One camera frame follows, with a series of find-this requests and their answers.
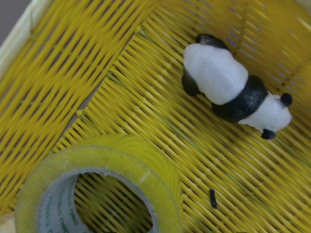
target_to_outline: transparent tape roll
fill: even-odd
[[[17,233],[91,233],[74,202],[77,179],[84,173],[112,176],[131,188],[151,215],[150,233],[182,232],[182,192],[172,162],[140,138],[111,134],[51,154],[41,162],[21,190]]]

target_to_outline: gray surface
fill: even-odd
[[[0,46],[31,0],[0,0]]]

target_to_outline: plastic basket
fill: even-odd
[[[55,0],[29,9],[19,21],[25,31],[0,53],[0,214],[14,210],[50,151],[118,132],[148,139],[174,162],[185,232],[311,232],[305,8],[292,0]],[[223,39],[269,91],[293,95],[293,121],[276,139],[224,122],[203,95],[184,92],[183,49],[199,33]],[[80,178],[76,204],[94,232],[151,224],[134,194],[98,175]]]

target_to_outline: panda front leg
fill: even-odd
[[[195,80],[191,77],[186,69],[184,69],[183,77],[181,78],[181,83],[184,87],[185,92],[190,96],[196,96],[200,93],[198,85]]]

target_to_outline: panda figurine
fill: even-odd
[[[268,92],[262,80],[249,76],[225,43],[212,35],[200,34],[185,48],[182,85],[190,96],[204,93],[223,120],[255,127],[264,139],[275,138],[292,120],[292,96]]]

